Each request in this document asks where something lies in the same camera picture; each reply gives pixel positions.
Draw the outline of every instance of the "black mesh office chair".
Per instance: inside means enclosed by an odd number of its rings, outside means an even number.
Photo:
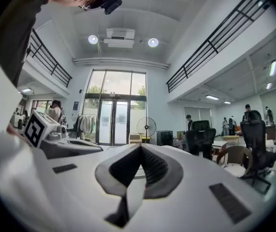
[[[185,133],[187,147],[192,155],[199,155],[212,160],[211,149],[216,135],[216,130],[211,129],[208,120],[194,121],[191,129]]]
[[[272,168],[276,161],[276,151],[269,152],[265,146],[265,123],[261,120],[258,111],[250,111],[247,121],[241,122],[241,129],[244,135],[244,141],[247,148],[252,150],[253,164],[251,174],[242,179],[253,179],[252,186],[256,180],[264,182],[267,185],[264,193],[268,191],[271,183],[258,175],[259,170]]]

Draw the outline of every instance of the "person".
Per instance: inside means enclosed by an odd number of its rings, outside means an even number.
[[[228,136],[229,135],[228,128],[229,128],[229,125],[228,125],[227,119],[226,119],[226,117],[224,117],[224,121],[223,121],[223,136]]]
[[[235,127],[236,127],[236,121],[234,116],[231,116],[229,118],[229,135],[234,136],[235,135]]]
[[[28,121],[28,112],[27,112],[27,110],[23,111],[22,116],[23,116],[23,125],[26,125],[26,123]]]
[[[95,9],[106,0],[13,0],[0,17],[0,66],[17,87],[26,59],[29,38],[41,6],[56,2],[67,6],[81,6],[85,11]],[[12,127],[7,132],[23,139]]]
[[[50,115],[50,117],[55,120],[56,122],[62,124],[62,110],[61,110],[61,102],[60,101],[57,101],[57,100],[54,100],[52,102],[52,108],[53,108],[53,111]]]
[[[271,125],[274,124],[274,119],[273,119],[273,113],[269,107],[265,107],[265,113],[266,113],[266,118],[267,118],[267,125],[270,123]]]
[[[186,116],[186,119],[188,120],[188,130],[191,129],[191,125],[192,125],[192,116],[190,116],[189,114]]]
[[[250,112],[250,105],[249,104],[246,104],[245,105],[245,112],[244,112],[244,115],[242,117],[242,121],[247,121],[248,120],[248,114]]]

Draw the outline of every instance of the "white shirt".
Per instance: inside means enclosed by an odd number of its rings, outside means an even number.
[[[51,113],[51,118],[59,123],[60,115],[61,115],[61,109],[59,107],[56,107],[53,109],[53,111]]]

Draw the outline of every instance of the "dark shirt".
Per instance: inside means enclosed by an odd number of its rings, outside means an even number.
[[[192,120],[188,122],[188,130],[191,129],[191,124],[192,124],[192,122],[193,122]]]
[[[0,66],[15,86],[18,85],[36,14],[47,2],[48,0],[15,0],[12,2],[15,4],[12,5],[12,9],[2,15]]]

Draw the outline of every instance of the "wooden chair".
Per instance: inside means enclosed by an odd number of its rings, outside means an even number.
[[[219,164],[221,161],[221,158],[226,154],[228,154],[227,163],[236,163],[236,164],[240,164],[241,166],[243,165],[243,157],[244,157],[244,155],[246,155],[248,158],[248,167],[247,167],[244,175],[246,175],[248,173],[248,171],[250,170],[252,163],[253,163],[253,156],[249,149],[247,149],[243,146],[229,147],[219,153],[219,155],[216,158],[216,163]]]

